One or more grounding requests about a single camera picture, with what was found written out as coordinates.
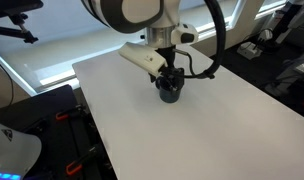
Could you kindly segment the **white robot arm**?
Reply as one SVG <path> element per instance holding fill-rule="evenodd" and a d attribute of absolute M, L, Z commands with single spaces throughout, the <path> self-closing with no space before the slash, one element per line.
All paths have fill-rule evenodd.
<path fill-rule="evenodd" d="M 184 85 L 184 69 L 174 66 L 176 48 L 196 42 L 193 25 L 182 23 L 180 0 L 81 0 L 86 10 L 105 26 L 124 34 L 145 30 L 144 45 L 126 42 L 119 54 L 149 73 L 158 89 L 178 92 Z"/>

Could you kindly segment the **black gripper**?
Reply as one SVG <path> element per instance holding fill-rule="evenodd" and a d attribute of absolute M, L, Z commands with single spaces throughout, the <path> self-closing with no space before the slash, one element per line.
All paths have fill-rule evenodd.
<path fill-rule="evenodd" d="M 156 52 L 166 60 L 167 67 L 161 67 L 159 77 L 151 75 L 150 81 L 155 83 L 159 90 L 164 89 L 170 92 L 181 90 L 184 85 L 184 69 L 174 66 L 176 48 L 158 48 Z"/>

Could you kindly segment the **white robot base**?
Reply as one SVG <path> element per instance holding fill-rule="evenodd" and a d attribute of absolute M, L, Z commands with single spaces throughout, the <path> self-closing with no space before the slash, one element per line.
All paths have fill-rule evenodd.
<path fill-rule="evenodd" d="M 23 180 L 37 162 L 41 140 L 0 123 L 0 180 Z"/>

